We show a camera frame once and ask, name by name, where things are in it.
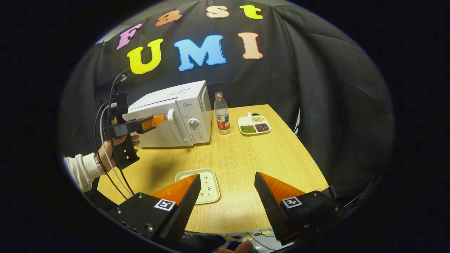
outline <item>microwave control knob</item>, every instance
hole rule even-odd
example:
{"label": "microwave control knob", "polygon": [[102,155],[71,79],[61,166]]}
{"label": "microwave control knob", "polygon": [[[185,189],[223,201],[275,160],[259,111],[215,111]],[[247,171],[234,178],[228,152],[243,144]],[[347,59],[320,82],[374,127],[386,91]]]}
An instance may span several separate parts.
{"label": "microwave control knob", "polygon": [[198,119],[195,119],[195,118],[190,119],[188,124],[193,129],[196,129],[200,125],[200,123],[198,122]]}

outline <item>wooden table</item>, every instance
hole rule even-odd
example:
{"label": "wooden table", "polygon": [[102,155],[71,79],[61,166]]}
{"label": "wooden table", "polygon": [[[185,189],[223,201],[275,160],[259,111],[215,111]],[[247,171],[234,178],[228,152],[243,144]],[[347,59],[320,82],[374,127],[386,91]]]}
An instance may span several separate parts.
{"label": "wooden table", "polygon": [[[271,131],[243,135],[237,122],[247,112],[266,117]],[[230,108],[229,118],[231,132],[221,135],[213,117],[207,144],[188,148],[138,147],[140,160],[123,170],[133,191],[150,195],[174,183],[175,175],[181,171],[209,167],[216,174],[220,198],[214,203],[195,205],[186,230],[225,234],[270,226],[254,187],[255,172],[273,176],[304,192],[328,188],[308,151],[269,105]],[[112,171],[110,176],[129,196]],[[98,191],[116,204],[125,201],[106,175],[101,176]]]}

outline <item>white sleeve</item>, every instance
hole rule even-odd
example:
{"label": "white sleeve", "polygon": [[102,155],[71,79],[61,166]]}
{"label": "white sleeve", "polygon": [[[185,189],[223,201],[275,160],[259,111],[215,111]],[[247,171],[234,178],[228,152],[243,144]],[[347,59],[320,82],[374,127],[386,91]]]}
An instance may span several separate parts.
{"label": "white sleeve", "polygon": [[95,163],[93,153],[86,156],[78,154],[75,158],[66,157],[64,158],[64,165],[75,184],[83,192],[92,189],[92,181],[103,174]]}

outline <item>plastic bottle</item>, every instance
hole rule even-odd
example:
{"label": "plastic bottle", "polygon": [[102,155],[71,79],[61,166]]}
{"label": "plastic bottle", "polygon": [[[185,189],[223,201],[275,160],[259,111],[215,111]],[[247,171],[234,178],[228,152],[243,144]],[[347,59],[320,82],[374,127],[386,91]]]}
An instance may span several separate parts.
{"label": "plastic bottle", "polygon": [[216,92],[214,101],[214,112],[216,113],[217,126],[219,133],[226,135],[230,132],[230,117],[228,116],[228,105],[223,98],[222,92]]}

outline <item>white sectioned dish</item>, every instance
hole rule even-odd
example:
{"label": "white sectioned dish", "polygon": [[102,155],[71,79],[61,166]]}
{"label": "white sectioned dish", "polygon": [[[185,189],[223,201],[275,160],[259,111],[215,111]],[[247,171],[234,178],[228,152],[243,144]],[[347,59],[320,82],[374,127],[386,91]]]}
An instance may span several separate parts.
{"label": "white sectioned dish", "polygon": [[175,176],[175,182],[180,181],[181,179],[189,177],[196,173],[200,174],[202,189],[198,194],[197,202],[195,202],[195,204],[200,205],[216,202],[220,198],[221,193],[219,191],[219,186],[217,184],[216,175],[214,174],[214,171],[210,168],[201,168],[191,171],[179,172]]}
{"label": "white sectioned dish", "polygon": [[[253,122],[252,117],[261,117],[264,119],[264,121]],[[256,124],[267,124],[269,129],[264,132],[258,132],[258,130],[256,129],[256,126],[255,126]],[[242,132],[241,126],[253,126],[255,128],[256,132],[246,134],[246,133]],[[261,116],[261,115],[252,116],[252,114],[250,112],[247,113],[247,116],[238,118],[238,127],[239,127],[239,131],[241,131],[241,133],[243,133],[245,135],[256,135],[256,134],[261,134],[261,133],[267,133],[272,129],[270,127],[269,122],[267,121],[267,119],[264,116]]]}

